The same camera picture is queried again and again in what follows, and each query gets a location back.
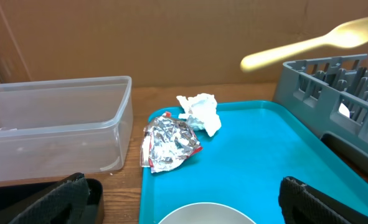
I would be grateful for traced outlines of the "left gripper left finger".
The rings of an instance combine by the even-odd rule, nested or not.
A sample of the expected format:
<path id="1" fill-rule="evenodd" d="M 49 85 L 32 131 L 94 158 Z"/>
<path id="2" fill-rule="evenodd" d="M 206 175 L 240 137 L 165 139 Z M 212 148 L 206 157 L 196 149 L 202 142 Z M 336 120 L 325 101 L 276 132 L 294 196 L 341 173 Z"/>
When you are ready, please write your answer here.
<path id="1" fill-rule="evenodd" d="M 90 189 L 82 173 L 75 173 L 13 206 L 9 223 L 79 223 Z"/>

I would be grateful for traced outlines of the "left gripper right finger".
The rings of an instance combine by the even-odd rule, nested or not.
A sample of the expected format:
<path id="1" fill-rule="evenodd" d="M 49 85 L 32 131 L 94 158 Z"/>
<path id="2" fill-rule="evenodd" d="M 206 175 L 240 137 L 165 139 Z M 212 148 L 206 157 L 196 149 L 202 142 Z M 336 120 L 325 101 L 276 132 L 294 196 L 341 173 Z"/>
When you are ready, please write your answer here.
<path id="1" fill-rule="evenodd" d="M 368 216 L 291 176 L 280 183 L 278 203 L 286 224 L 368 224 Z"/>

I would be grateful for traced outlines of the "grey dishwasher rack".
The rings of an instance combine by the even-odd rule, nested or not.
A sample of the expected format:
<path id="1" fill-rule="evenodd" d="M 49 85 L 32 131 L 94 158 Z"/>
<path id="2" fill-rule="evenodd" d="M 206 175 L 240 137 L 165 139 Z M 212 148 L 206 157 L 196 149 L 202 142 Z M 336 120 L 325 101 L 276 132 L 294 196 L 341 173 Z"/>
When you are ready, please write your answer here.
<path id="1" fill-rule="evenodd" d="M 343 142 L 339 152 L 368 173 L 366 54 L 288 61 L 273 97 L 317 137 Z"/>

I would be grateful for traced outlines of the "yellow plastic spoon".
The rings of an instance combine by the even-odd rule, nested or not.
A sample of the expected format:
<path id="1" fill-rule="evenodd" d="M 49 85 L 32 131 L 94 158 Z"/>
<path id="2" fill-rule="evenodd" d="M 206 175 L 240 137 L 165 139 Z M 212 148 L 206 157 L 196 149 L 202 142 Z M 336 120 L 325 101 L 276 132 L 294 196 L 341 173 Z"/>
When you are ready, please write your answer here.
<path id="1" fill-rule="evenodd" d="M 368 43 L 368 17 L 345 22 L 320 37 L 248 55 L 240 62 L 240 68 L 243 72 L 252 72 L 325 45 L 351 49 L 366 43 Z"/>

